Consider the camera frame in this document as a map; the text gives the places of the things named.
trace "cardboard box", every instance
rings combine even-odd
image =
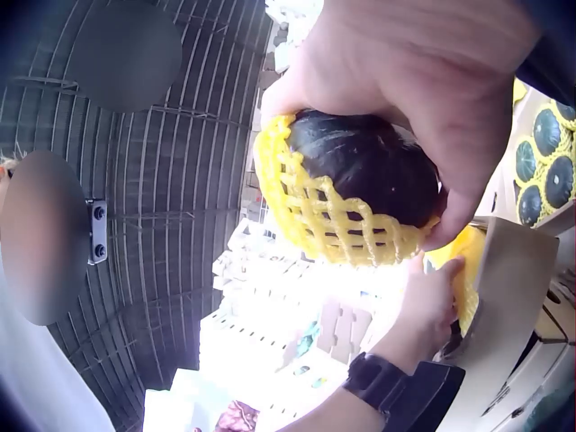
[[[561,358],[567,346],[565,334],[548,312],[544,308],[540,309],[534,333],[517,367],[480,417],[477,430],[491,431],[521,410],[542,385],[544,377]]]
[[[528,88],[526,96],[517,103],[506,152],[488,182],[482,201],[476,210],[477,216],[492,215],[512,222],[518,221],[513,184],[516,169],[516,145],[521,137],[532,135],[536,115],[540,108],[549,101],[548,96],[538,90]]]
[[[439,432],[473,430],[510,376],[535,328],[554,271],[558,239],[497,217],[487,228],[475,288],[480,305],[451,361],[466,376]]]

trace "wrist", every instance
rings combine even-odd
[[[370,353],[412,375],[418,363],[430,360],[434,355],[433,333],[432,326],[420,325],[400,316]]]

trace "black wristwatch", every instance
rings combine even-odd
[[[465,375],[457,366],[420,362],[408,376],[384,358],[361,353],[350,364],[342,387],[382,413],[386,430],[433,432]]]
[[[408,376],[386,359],[360,353],[350,364],[343,388],[362,399],[386,419],[406,388]]]

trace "fruit box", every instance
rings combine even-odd
[[[439,432],[472,430],[510,376],[534,331],[558,251],[553,219],[541,229],[495,216],[472,224],[486,232],[473,284],[479,306],[448,361],[466,376]]]

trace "corrugated roof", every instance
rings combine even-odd
[[[50,149],[108,202],[109,258],[50,331],[117,430],[139,430],[144,389],[198,367],[199,320],[220,301],[211,264],[238,219],[271,21],[262,0],[152,2],[181,33],[183,64],[164,101],[123,115],[68,75],[86,16],[108,1],[57,3],[3,90],[0,148]]]

